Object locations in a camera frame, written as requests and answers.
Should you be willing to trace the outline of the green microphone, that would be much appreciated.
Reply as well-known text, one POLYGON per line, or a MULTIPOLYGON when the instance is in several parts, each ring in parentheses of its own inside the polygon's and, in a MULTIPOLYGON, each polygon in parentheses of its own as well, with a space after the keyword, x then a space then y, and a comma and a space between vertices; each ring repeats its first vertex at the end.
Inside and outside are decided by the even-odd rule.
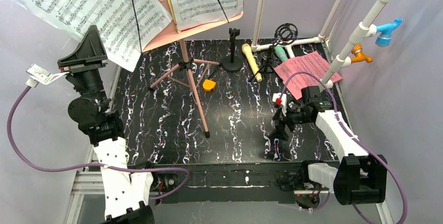
POLYGON ((275 52, 275 55, 278 57, 278 59, 281 62, 288 60, 287 54, 282 46, 276 45, 274 47, 274 52, 275 52))

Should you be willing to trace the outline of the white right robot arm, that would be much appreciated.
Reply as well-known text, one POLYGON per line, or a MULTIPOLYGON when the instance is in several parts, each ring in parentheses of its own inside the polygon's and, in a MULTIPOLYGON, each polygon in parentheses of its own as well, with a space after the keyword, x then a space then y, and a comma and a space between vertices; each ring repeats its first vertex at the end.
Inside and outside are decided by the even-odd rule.
POLYGON ((288 101, 284 93, 274 93, 277 109, 269 139, 288 141, 296 125, 314 123, 328 139, 340 159, 337 168, 324 161, 304 161, 298 172, 280 183, 282 189, 296 190, 311 185, 315 192, 327 188, 341 205, 382 203, 386 197, 387 168, 384 156, 376 158, 355 141, 355 135, 334 110, 333 99, 321 97, 317 86, 301 90, 301 101, 288 101))

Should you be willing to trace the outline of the cream yellow microphone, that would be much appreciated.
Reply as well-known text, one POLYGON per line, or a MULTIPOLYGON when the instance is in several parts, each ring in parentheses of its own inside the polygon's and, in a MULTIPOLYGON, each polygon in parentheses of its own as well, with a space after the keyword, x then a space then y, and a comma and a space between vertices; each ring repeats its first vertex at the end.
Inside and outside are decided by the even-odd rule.
POLYGON ((261 74, 259 73, 258 65, 255 61, 255 58, 252 54, 252 48, 249 44, 245 43, 241 46, 242 53, 245 55, 247 62, 252 71, 252 79, 255 79, 257 82, 261 82, 263 80, 261 74))

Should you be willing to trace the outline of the small black tripod stand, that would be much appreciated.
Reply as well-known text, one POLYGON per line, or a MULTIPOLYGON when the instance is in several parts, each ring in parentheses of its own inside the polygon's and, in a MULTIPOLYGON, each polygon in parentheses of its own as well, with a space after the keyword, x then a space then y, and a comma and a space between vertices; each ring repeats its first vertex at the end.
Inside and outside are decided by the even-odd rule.
POLYGON ((261 60, 260 67, 258 71, 253 71, 251 76, 248 79, 248 82, 252 82, 253 80, 258 80, 258 73, 264 77, 265 75, 276 74, 274 70, 273 63, 277 58, 275 53, 275 48, 278 45, 287 46, 291 45, 298 37, 298 28, 293 23, 284 23, 278 26, 274 32, 274 40, 271 43, 271 46, 267 50, 266 58, 261 60))

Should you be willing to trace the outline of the right robot arm base mount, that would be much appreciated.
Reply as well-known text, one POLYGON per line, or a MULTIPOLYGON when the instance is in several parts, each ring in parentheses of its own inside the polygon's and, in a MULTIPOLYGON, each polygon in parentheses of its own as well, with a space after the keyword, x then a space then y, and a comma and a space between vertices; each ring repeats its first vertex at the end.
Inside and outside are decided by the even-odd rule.
POLYGON ((310 180, 301 172, 284 173, 276 180, 276 185, 283 192, 295 194, 295 209, 309 213, 323 208, 331 197, 328 187, 310 180))

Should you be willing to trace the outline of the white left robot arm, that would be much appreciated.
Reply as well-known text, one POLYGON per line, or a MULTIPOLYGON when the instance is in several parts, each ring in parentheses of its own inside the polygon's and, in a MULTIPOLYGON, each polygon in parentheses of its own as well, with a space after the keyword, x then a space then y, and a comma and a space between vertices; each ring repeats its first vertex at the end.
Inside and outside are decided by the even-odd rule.
POLYGON ((125 135, 118 111, 110 110, 99 69, 107 53, 97 26, 90 26, 74 52, 60 60, 60 70, 80 96, 68 105, 68 115, 89 137, 100 163, 106 223, 154 223, 149 206, 153 175, 127 171, 125 135))

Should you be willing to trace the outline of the black microphone stand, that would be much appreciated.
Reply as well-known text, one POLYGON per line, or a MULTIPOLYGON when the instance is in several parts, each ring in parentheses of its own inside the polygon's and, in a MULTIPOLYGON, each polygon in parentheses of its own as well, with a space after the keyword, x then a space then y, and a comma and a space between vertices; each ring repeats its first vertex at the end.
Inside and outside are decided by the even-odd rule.
POLYGON ((236 37, 240 35, 240 30, 229 28, 230 55, 221 60, 224 71, 234 73, 242 68, 242 61, 236 58, 236 37))

